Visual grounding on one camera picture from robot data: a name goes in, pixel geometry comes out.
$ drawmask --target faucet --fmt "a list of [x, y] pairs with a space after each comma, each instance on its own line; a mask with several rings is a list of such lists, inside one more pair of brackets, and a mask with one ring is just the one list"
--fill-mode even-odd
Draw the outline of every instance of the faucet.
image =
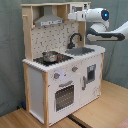
[[73, 47], [75, 47], [75, 44], [73, 44], [73, 42], [72, 42], [72, 39], [73, 39], [73, 37], [74, 37], [75, 35], [80, 36], [80, 41], [82, 41], [82, 35], [81, 35], [80, 33], [74, 33], [74, 34], [71, 36], [71, 38], [70, 38], [70, 43], [68, 44], [68, 48], [69, 48], [69, 49], [72, 49]]

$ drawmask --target backsplash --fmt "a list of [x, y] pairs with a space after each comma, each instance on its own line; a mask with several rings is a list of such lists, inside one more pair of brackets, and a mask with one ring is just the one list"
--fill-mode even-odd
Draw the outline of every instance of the backsplash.
[[[44, 51], [66, 50], [73, 33], [78, 33], [78, 22], [35, 27], [31, 31], [33, 58], [41, 57]], [[73, 38], [78, 46], [78, 36]]]

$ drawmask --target wooden play kitchen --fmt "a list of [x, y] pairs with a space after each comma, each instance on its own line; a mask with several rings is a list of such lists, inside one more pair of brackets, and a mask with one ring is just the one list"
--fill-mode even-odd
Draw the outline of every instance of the wooden play kitchen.
[[90, 2], [21, 6], [26, 108], [48, 128], [101, 95], [105, 49], [85, 45], [86, 23], [68, 20]]

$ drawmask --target stovetop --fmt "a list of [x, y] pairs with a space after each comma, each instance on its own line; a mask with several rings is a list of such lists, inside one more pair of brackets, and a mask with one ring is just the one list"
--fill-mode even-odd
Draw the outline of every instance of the stovetop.
[[33, 59], [33, 61], [36, 62], [36, 63], [42, 64], [44, 66], [49, 67], [49, 66], [52, 66], [54, 64], [62, 63], [64, 61], [71, 60], [71, 59], [73, 59], [73, 57], [63, 55], [63, 54], [59, 54], [58, 59], [55, 62], [45, 62], [45, 61], [43, 61], [43, 57]]

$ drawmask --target toy sink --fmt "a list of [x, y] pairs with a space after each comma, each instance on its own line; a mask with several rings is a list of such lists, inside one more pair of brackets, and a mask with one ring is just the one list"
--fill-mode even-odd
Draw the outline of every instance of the toy sink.
[[94, 49], [85, 48], [85, 47], [77, 47], [77, 48], [68, 49], [65, 51], [65, 53], [75, 55], [75, 56], [85, 55], [90, 52], [94, 52]]

